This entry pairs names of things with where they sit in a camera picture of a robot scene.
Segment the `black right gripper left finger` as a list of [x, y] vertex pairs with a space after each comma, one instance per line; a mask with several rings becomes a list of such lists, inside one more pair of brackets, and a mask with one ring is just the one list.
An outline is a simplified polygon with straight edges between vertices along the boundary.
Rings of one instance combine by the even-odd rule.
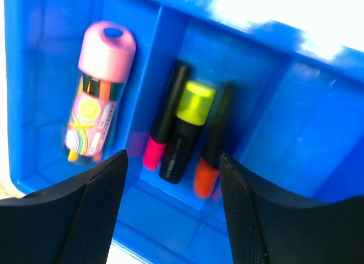
[[1, 263], [106, 263], [128, 168], [122, 150], [55, 185], [1, 200]]

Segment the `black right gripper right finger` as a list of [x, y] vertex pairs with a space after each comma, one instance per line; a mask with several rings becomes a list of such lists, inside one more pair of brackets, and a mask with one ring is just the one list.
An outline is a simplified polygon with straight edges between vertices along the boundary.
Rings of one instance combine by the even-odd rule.
[[220, 156], [234, 263], [362, 263], [363, 196], [335, 203], [290, 192]]

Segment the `orange cap black highlighter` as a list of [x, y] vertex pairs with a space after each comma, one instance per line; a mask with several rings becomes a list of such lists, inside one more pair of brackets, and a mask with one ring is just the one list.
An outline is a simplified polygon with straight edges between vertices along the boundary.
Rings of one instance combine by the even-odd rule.
[[222, 97], [209, 126], [209, 133], [196, 167], [193, 190], [199, 199], [209, 199], [213, 193], [219, 173], [220, 152], [225, 140], [225, 129], [230, 118], [231, 102], [234, 96], [234, 84], [224, 87]]

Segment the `pink cap black highlighter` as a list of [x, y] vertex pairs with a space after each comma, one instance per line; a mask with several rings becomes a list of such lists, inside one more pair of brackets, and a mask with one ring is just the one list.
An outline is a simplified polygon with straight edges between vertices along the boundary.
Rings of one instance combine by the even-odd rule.
[[191, 66], [182, 60], [176, 60], [171, 72], [167, 89], [163, 95], [156, 117], [154, 118], [142, 164], [148, 170], [157, 169], [169, 141], [176, 109], [187, 83]]

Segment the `yellow cap black highlighter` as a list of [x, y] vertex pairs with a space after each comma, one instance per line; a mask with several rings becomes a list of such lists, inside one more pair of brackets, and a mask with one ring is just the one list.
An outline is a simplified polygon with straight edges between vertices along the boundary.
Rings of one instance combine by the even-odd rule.
[[159, 176], [179, 183], [208, 117], [217, 89], [189, 80], [179, 101]]

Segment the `crayon bottle pink cap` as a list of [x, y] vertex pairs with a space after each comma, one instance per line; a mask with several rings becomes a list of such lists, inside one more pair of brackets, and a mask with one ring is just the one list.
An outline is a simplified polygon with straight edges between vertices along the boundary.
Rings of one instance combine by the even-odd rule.
[[111, 145], [135, 51], [135, 39], [123, 26], [98, 21], [86, 30], [78, 61], [80, 81], [64, 138], [69, 162], [97, 163]]

